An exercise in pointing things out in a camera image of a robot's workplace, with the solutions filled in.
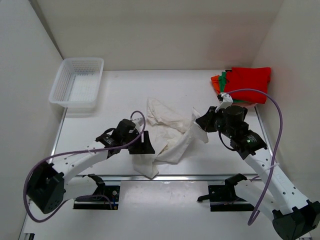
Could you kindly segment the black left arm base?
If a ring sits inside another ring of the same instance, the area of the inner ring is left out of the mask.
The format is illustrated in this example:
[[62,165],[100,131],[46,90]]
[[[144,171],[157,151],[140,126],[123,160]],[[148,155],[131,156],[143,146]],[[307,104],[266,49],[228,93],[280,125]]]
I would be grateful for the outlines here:
[[119,209],[119,198],[121,186],[106,184],[104,180],[95,175],[88,174],[91,180],[96,183],[97,188],[88,196],[80,196],[74,200],[74,210],[110,210]]

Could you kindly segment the white t shirt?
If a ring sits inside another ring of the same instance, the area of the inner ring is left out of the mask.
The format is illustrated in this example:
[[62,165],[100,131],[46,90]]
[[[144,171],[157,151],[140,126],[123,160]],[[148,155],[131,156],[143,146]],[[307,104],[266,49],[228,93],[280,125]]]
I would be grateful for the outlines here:
[[157,162],[177,164],[192,142],[209,142],[208,134],[196,123],[201,114],[195,108],[191,117],[186,118],[158,99],[149,97],[146,110],[147,130],[155,153],[132,157],[133,169],[141,175],[153,179],[159,173]]

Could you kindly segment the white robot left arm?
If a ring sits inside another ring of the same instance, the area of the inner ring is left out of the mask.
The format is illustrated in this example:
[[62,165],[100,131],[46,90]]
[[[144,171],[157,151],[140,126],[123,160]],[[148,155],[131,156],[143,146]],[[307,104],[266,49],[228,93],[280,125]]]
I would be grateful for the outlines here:
[[70,199],[103,198],[105,183],[101,177],[94,173],[78,175],[121,150],[138,156],[155,153],[148,131],[139,129],[134,120],[123,119],[84,150],[58,153],[51,157],[51,163],[42,160],[34,166],[24,183],[23,200],[31,199],[42,213],[49,214]]

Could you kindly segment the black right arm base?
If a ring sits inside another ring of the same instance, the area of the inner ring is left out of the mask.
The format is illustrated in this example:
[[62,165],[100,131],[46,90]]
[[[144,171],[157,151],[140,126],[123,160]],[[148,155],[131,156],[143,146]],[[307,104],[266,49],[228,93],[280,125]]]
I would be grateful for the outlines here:
[[238,173],[224,180],[224,185],[209,185],[208,194],[199,196],[198,203],[209,201],[211,212],[250,212],[254,206],[236,195],[235,186],[247,180]]

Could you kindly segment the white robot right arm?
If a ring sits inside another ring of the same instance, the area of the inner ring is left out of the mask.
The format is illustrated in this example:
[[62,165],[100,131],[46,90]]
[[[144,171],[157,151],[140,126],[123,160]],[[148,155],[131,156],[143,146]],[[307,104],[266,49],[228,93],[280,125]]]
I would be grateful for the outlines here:
[[296,240],[314,230],[320,222],[320,203],[310,201],[284,174],[276,163],[268,159],[257,160],[252,156],[258,150],[267,149],[264,140],[249,129],[245,122],[248,110],[240,106],[218,109],[211,106],[196,123],[207,133],[217,132],[230,140],[229,149],[256,172],[266,190],[255,186],[243,174],[236,174],[224,181],[214,193],[197,200],[212,200],[226,196],[229,200],[243,199],[272,222],[273,228],[283,240]]

